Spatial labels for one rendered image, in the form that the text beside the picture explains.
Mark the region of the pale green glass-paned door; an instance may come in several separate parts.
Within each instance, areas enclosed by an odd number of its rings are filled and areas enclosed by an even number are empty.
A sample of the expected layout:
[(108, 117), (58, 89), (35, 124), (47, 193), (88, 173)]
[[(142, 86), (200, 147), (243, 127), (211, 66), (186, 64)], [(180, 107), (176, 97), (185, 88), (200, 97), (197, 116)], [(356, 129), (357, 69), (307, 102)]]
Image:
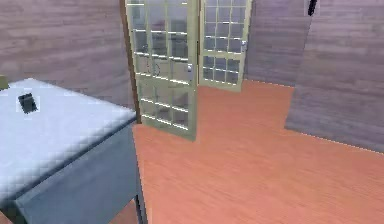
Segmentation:
[(199, 84), (240, 92), (253, 0), (202, 0)]
[(199, 1), (125, 0), (125, 6), (142, 123), (193, 141)]

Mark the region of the grey-blue table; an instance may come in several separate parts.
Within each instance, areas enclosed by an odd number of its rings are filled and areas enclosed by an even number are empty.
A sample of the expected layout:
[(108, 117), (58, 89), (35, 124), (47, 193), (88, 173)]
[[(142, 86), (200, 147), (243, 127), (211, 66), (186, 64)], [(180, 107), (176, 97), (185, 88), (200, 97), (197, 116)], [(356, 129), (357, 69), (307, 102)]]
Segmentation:
[[(24, 114), (18, 97), (37, 110)], [(0, 212), (12, 224), (110, 224), (129, 203), (149, 224), (135, 111), (33, 78), (0, 91)]]

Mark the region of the small black flat device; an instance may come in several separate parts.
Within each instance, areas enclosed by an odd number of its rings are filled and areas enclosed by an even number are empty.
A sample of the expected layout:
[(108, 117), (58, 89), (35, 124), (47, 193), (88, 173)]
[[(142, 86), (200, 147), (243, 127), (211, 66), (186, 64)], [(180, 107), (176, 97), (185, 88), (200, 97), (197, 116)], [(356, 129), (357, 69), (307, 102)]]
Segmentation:
[(37, 110), (36, 102), (31, 93), (19, 96), (18, 101), (24, 114), (29, 114)]

